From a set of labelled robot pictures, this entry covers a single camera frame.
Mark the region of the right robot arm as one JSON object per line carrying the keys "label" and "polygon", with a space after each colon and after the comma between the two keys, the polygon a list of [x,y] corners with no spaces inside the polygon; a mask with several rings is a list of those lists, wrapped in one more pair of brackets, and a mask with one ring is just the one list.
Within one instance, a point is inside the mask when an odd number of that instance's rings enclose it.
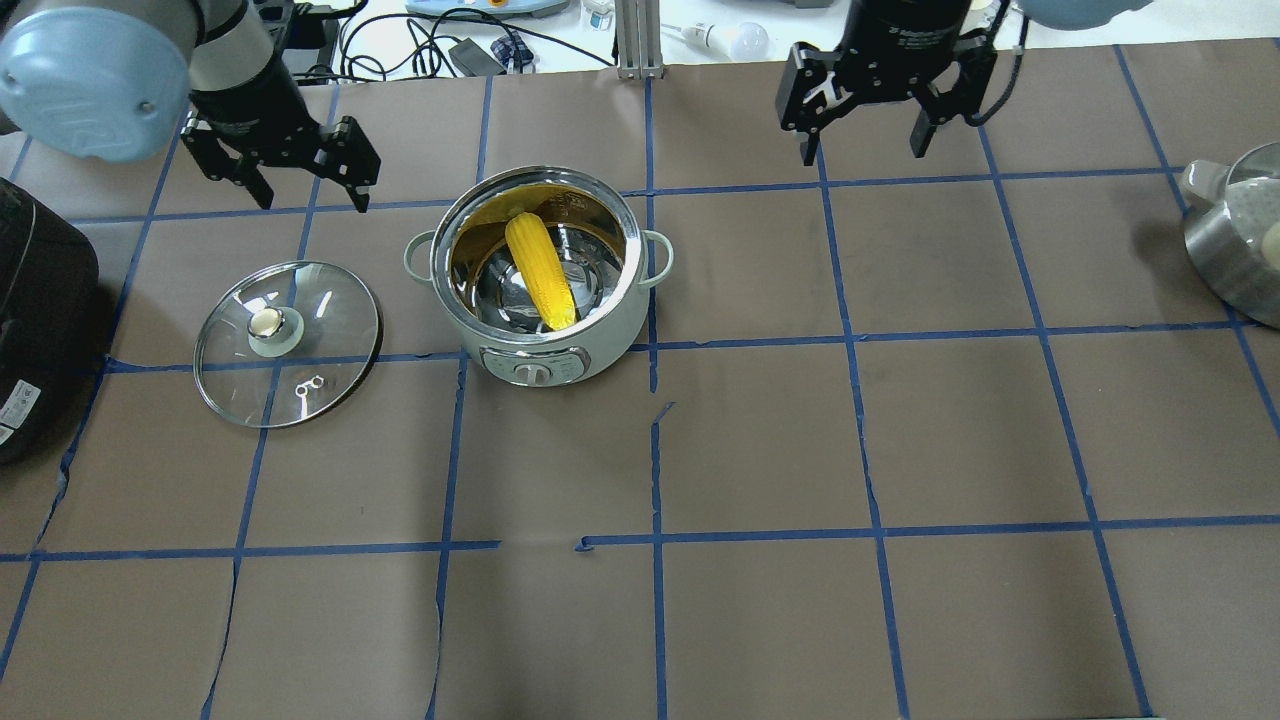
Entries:
{"label": "right robot arm", "polygon": [[1019,1],[1021,23],[1009,81],[983,106],[995,72],[995,40],[1010,1],[998,3],[987,26],[964,29],[969,1],[852,1],[835,49],[796,42],[783,64],[774,97],[778,127],[797,137],[803,164],[812,167],[820,133],[867,105],[919,104],[909,145],[925,156],[938,128],[954,118],[982,127],[1009,101],[1021,72],[1030,24],[1079,31],[1106,26],[1144,1]]}

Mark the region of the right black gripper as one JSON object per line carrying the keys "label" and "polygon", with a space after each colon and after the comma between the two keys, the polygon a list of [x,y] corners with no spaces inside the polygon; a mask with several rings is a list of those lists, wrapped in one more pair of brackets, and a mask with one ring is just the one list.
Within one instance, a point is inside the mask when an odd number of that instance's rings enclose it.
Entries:
{"label": "right black gripper", "polygon": [[1001,105],[983,109],[1001,28],[965,29],[969,1],[852,1],[831,50],[795,42],[776,94],[780,128],[799,133],[804,167],[814,167],[820,132],[864,105],[914,100],[920,113],[909,136],[923,159],[941,126],[954,118],[982,127]]}

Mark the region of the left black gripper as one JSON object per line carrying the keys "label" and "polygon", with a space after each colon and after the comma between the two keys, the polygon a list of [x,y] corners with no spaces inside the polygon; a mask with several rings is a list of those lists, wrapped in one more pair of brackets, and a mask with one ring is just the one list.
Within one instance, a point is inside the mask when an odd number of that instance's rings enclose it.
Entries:
{"label": "left black gripper", "polygon": [[193,90],[189,100],[180,141],[207,179],[241,186],[270,210],[275,192],[262,169],[302,169],[344,188],[357,213],[369,211],[379,152],[355,117],[315,119],[288,70],[264,70],[233,88]]}

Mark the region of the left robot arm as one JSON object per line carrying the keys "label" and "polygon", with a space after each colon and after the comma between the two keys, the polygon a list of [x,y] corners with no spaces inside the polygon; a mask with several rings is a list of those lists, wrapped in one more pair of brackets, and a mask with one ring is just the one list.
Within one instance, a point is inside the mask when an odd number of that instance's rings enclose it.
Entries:
{"label": "left robot arm", "polygon": [[353,117],[308,110],[251,1],[5,1],[3,133],[134,163],[177,136],[210,181],[274,204],[264,168],[340,186],[367,211],[381,159]]}

